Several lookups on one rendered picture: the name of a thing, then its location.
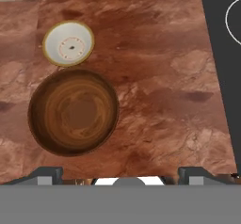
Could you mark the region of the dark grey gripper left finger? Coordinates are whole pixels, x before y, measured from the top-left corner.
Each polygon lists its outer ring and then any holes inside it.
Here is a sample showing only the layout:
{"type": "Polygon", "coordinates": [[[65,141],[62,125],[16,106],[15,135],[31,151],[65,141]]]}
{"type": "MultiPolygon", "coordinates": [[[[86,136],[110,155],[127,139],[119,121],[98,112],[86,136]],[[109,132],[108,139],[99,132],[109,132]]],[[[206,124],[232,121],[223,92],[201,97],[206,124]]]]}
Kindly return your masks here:
{"type": "Polygon", "coordinates": [[[40,167],[29,175],[10,181],[8,184],[20,185],[58,185],[62,184],[62,167],[40,167]]]}

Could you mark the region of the black hob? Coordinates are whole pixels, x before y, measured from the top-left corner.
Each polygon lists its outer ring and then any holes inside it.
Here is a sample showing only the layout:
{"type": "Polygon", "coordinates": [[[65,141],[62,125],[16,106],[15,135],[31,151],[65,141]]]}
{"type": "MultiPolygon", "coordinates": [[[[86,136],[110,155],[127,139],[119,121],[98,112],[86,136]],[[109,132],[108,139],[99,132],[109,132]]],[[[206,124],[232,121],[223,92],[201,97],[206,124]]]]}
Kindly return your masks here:
{"type": "Polygon", "coordinates": [[[241,0],[202,0],[202,4],[241,175],[241,0]]]}

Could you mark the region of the small white gold-rimmed bowl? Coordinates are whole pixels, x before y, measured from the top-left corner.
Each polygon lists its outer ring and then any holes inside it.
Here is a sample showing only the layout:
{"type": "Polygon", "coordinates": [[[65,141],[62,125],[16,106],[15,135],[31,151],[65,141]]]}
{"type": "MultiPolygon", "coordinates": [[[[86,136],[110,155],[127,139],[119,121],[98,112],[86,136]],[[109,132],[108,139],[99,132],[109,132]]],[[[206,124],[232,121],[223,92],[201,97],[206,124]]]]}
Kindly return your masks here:
{"type": "Polygon", "coordinates": [[[86,24],[64,21],[46,32],[41,47],[52,64],[67,68],[84,62],[92,53],[94,44],[94,34],[86,24]]]}

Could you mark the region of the large brown wooden bowl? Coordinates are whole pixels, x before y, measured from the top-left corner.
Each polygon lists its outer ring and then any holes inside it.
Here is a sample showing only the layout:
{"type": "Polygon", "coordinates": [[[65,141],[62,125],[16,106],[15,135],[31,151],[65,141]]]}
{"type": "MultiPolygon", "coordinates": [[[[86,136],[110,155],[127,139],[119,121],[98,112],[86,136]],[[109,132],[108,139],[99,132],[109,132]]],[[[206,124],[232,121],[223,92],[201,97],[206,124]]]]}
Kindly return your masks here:
{"type": "Polygon", "coordinates": [[[116,90],[100,74],[69,68],[44,79],[28,106],[31,134],[46,151],[78,156],[103,145],[119,117],[116,90]]]}

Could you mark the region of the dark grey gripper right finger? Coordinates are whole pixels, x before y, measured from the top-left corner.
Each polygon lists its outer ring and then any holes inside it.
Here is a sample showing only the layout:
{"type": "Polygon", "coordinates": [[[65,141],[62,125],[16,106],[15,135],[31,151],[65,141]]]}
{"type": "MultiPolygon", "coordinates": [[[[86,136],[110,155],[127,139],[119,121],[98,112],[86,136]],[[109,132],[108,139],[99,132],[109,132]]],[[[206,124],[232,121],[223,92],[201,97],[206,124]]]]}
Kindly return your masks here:
{"type": "Polygon", "coordinates": [[[178,168],[179,185],[217,185],[233,184],[233,182],[216,177],[202,167],[178,168]]]}

